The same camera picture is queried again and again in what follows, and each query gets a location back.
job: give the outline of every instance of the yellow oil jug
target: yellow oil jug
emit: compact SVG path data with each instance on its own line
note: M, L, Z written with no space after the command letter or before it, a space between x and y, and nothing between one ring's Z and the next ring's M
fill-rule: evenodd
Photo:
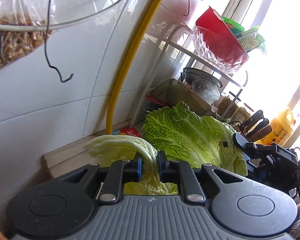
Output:
M260 139L263 145L276 143L283 146L293 134L293 113L290 108L285 108L270 122L272 132Z

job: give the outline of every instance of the white cable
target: white cable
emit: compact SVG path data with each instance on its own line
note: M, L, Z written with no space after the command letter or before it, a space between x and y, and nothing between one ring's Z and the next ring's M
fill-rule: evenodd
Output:
M91 20L98 15L104 13L108 9L111 9L112 7L116 6L118 3L120 3L122 0L117 0L114 4L110 5L107 8L102 9L101 11L98 11L96 13L90 14L88 16L72 20L69 22L64 22L64 23L58 23L58 24L50 24L49 25L49 30L58 30L58 29L63 29L67 27L71 27L80 23L84 23L88 20ZM40 25L40 26L19 26L19 25L4 25L0 24L0 30L2 31L10 31L10 32L40 32L40 31L46 31L47 26L46 25Z

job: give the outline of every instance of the bottle handle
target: bottle handle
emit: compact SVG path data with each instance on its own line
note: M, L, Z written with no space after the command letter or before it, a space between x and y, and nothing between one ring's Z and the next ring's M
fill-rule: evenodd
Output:
M293 125L293 112L291 111L291 109L287 108L284 114L285 118Z

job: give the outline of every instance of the red container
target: red container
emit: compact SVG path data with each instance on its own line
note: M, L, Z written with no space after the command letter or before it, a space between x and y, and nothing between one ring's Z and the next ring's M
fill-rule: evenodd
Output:
M201 27L197 31L202 34L202 38L196 39L195 42L204 41L204 45L195 44L196 51L200 53L197 50L198 47L206 47L210 50L209 55L206 55L207 57L200 56L209 59L213 54L216 57L214 61L218 64L212 63L216 64L221 71L225 73L237 72L249 59L248 54L223 22L222 17L211 7L196 21L196 26ZM206 49L203 48L201 51L207 54Z

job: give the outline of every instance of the yellow gas pipe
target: yellow gas pipe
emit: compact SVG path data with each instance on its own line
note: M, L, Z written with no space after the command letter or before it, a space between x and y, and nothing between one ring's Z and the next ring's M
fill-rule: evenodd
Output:
M134 59L134 56L137 53L137 50L142 41L142 38L146 33L148 25L150 24L161 1L162 0L153 0L152 3L150 4L148 11L146 12L145 16L143 17L140 25L137 28L135 35L131 41L131 44L130 44L127 54L126 54L126 57L124 58L124 60L122 62L119 74L117 76L117 79L115 81L114 87L113 87L113 89L111 91L111 95L110 95L110 100L109 100L108 110L107 110L107 115L106 115L106 134L112 133L112 121L113 121L114 109L115 109L115 105L117 103L123 82L128 74L129 68Z

